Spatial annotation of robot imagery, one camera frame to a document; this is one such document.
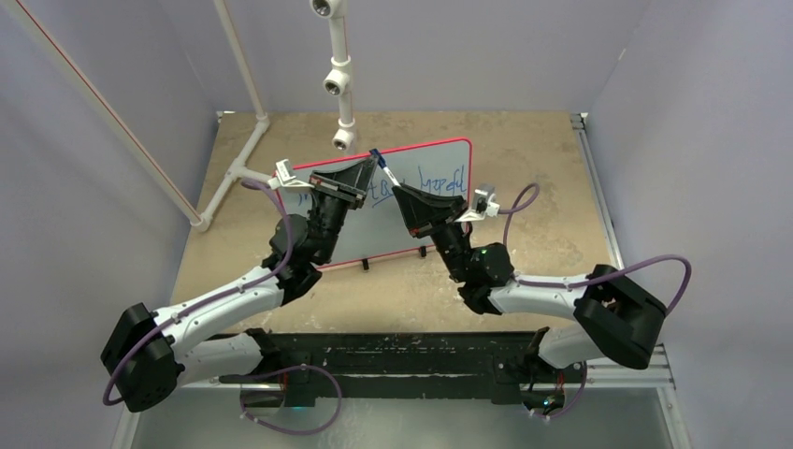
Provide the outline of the red framed whiteboard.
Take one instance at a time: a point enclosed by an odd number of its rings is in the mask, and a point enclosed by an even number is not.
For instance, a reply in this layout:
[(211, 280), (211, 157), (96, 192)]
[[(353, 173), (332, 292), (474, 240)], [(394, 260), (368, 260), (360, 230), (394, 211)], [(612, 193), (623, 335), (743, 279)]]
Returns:
[(468, 207), (472, 150), (467, 138), (381, 150), (402, 188), (394, 191), (388, 175), (375, 167), (364, 187), (366, 201), (348, 212), (330, 262), (321, 268), (431, 249), (428, 228), (455, 220)]

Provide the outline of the white marker pen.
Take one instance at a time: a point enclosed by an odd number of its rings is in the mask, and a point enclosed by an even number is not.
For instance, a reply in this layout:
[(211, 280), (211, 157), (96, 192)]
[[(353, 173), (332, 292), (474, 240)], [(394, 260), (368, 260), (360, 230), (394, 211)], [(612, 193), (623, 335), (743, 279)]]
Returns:
[(381, 166), (381, 170), (385, 174), (386, 178), (391, 182), (393, 186), (400, 186), (400, 182), (398, 181), (396, 175), (393, 171), (386, 165)]

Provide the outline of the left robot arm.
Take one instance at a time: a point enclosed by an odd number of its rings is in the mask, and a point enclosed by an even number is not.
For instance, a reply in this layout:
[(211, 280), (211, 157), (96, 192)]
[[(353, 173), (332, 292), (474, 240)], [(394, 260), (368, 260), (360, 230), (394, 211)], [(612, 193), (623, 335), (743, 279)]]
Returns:
[(363, 207), (379, 162), (370, 154), (341, 169), (313, 171), (302, 181), (284, 159), (268, 181), (244, 179), (243, 186), (267, 195), (281, 216), (269, 256), (232, 282), (176, 306), (127, 308), (100, 356), (109, 374), (104, 405), (122, 403), (137, 413), (210, 377), (273, 379), (279, 358), (260, 341), (262, 332), (215, 336), (305, 296), (321, 280), (319, 268), (330, 263), (348, 212)]

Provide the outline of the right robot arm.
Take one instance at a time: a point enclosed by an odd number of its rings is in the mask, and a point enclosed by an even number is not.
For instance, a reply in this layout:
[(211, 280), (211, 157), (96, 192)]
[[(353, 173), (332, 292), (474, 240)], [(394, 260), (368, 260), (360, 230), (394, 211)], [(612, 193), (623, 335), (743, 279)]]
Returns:
[(473, 223), (501, 212), (491, 185), (475, 189), (470, 200), (405, 183), (392, 192), (409, 234), (432, 240), (469, 309), (571, 321), (540, 333), (525, 356), (532, 378), (546, 381), (560, 369), (602, 357), (629, 369), (648, 368), (668, 309), (625, 273), (597, 265), (571, 277), (530, 276), (515, 269), (505, 244), (473, 246)]

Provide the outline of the blue marker cap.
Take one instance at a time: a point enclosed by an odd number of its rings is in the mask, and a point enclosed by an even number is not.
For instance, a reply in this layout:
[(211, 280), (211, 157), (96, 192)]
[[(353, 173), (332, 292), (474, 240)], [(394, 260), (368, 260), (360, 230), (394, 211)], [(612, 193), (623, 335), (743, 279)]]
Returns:
[(385, 159), (383, 158), (381, 152), (378, 149), (371, 149), (369, 153), (377, 160), (377, 164), (379, 167), (386, 167)]

